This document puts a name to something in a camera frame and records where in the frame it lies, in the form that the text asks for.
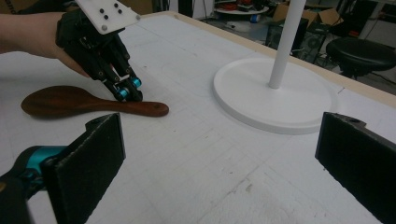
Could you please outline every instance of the white pole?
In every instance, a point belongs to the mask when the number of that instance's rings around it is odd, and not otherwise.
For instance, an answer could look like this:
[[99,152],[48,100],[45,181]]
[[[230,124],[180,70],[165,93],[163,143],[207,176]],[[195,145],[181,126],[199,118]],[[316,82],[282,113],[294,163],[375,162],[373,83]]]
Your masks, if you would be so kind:
[[286,16],[282,36],[280,37],[279,48],[277,49],[274,67],[271,73],[269,87],[278,89],[285,73],[294,37],[300,24],[303,14],[305,0],[291,0],[288,15]]

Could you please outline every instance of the cardboard box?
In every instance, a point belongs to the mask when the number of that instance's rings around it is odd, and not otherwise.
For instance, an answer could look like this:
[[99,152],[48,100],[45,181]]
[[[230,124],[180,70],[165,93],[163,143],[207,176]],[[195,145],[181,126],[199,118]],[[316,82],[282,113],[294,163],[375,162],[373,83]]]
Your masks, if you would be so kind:
[[[30,7],[35,2],[37,2],[37,0],[0,0],[0,13],[17,14],[18,11]],[[140,15],[153,12],[152,1],[150,0],[120,0],[120,2]]]
[[[285,20],[288,10],[289,2],[278,4],[273,21]],[[330,26],[343,22],[343,19],[333,7],[305,5],[302,17],[309,20],[308,27],[313,21],[325,23]]]

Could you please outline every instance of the black stool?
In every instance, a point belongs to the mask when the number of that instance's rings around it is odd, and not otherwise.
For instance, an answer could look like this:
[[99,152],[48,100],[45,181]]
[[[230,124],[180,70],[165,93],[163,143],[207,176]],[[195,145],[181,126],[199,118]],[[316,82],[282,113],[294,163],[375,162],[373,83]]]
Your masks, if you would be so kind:
[[365,76],[373,71],[386,71],[396,66],[396,53],[381,44],[353,37],[331,41],[327,55],[337,62],[343,76]]

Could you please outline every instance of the white mounting plate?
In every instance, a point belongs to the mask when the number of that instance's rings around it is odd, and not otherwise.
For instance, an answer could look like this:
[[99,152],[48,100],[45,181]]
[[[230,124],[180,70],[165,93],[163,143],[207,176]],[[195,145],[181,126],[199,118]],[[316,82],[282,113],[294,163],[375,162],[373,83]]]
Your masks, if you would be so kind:
[[272,133],[319,131],[323,112],[337,112],[338,97],[328,81],[295,63],[287,63],[282,84],[268,86],[274,59],[243,59],[216,73],[214,93],[234,118]]
[[138,14],[117,0],[76,0],[76,2],[102,35],[122,29],[140,20]]

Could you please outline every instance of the white round base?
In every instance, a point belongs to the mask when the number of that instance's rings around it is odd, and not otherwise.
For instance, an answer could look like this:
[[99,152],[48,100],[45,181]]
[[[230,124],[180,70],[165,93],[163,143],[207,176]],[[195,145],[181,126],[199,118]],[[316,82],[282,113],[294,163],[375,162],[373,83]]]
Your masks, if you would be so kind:
[[287,63],[279,89],[268,86],[274,59],[229,63],[215,75],[214,92],[230,115],[272,133],[319,131],[323,112],[337,112],[338,97],[316,73]]

